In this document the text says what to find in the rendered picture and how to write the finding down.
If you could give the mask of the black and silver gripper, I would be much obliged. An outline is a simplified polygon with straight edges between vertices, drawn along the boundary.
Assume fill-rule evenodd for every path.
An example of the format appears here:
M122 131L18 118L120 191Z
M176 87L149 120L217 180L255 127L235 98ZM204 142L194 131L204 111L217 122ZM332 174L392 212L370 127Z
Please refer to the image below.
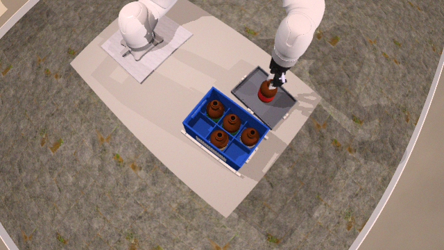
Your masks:
M275 63L275 61L273 60L273 57L272 57L269 68L271 70L270 70L270 74L268 75L267 81L269 81L270 79L273 79L271 81L271 84L269 85L270 90L275 89L276 87L280 87L284 83L287 82L284 75L286 74L286 71L289 70L291 67L281 67L280 65Z

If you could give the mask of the blue plastic crate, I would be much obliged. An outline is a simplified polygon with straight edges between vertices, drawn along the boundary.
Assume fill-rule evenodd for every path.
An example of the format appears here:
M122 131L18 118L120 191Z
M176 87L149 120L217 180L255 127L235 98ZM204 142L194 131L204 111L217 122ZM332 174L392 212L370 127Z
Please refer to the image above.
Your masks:
M218 100L224 106L224 114L217 123L206 116L206 106L212 100ZM225 129L222 128L223 118L228 114L236 114L241 120L241 126L238 133L236 134L237 136L232 136ZM249 149L246 145L239 141L242 131L248 127L255 128L259 133L259 140L252 149ZM225 148L226 150L224 149L221 151L210 142L210 135L213 131L218 129L221 129L228 134L229 140L228 145ZM187 134L189 134L191 137L194 137L197 142L199 142L206 149L211 151L215 156L220 158L223 162L231 166L231 168L236 171L238 171L239 168L241 168L242 165L246 162L251 153L255 150L257 145L267 134L269 129L269 127L267 127L265 124L263 124L261 121L259 121L256 117L251 115L248 111L243 109L233 100L225 96L222 92L212 94L203 99L192 110L185 126L185 131Z

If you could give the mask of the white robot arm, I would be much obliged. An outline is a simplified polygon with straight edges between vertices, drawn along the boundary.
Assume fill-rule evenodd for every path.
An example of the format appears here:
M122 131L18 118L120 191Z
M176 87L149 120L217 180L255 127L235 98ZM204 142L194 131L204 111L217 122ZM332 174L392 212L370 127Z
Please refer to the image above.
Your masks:
M128 3L121 9L118 25L124 38L120 41L121 45L125 46L120 53L122 57L131 53L135 60L139 61L164 41L164 38L153 30L176 1L139 0ZM282 20L277 29L272 57L281 67L292 67L310 45L312 35L323 18L325 1L282 0L282 3L288 17Z

